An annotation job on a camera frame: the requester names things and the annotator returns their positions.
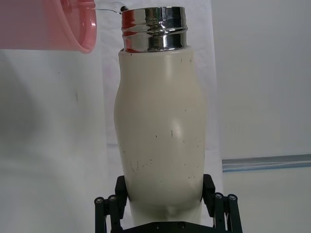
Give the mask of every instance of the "metal bottle rim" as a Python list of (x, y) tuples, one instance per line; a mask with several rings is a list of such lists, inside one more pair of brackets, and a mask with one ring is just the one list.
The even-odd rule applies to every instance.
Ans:
[(184, 7), (149, 7), (122, 12), (124, 51), (157, 52), (187, 47)]

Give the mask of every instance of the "pink plastic cup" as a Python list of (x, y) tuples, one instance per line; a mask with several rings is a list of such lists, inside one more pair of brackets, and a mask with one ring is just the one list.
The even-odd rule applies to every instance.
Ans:
[(96, 42), (94, 0), (0, 0), (0, 49), (74, 50)]

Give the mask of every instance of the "threaded metal neck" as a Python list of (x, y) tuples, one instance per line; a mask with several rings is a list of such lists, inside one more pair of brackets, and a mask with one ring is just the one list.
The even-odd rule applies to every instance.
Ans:
[(184, 7), (151, 7), (122, 12), (124, 51), (157, 52), (187, 47)]

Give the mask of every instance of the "pink container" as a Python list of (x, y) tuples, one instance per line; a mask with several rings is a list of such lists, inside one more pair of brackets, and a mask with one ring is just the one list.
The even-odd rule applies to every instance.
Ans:
[(96, 42), (90, 5), (94, 0), (0, 0), (0, 49), (89, 53)]

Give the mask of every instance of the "white wall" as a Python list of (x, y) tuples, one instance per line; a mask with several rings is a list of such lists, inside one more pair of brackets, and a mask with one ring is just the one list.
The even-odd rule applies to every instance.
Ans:
[(223, 159), (311, 153), (310, 10), (212, 1)]
[(310, 232), (311, 167), (224, 173), (245, 233)]

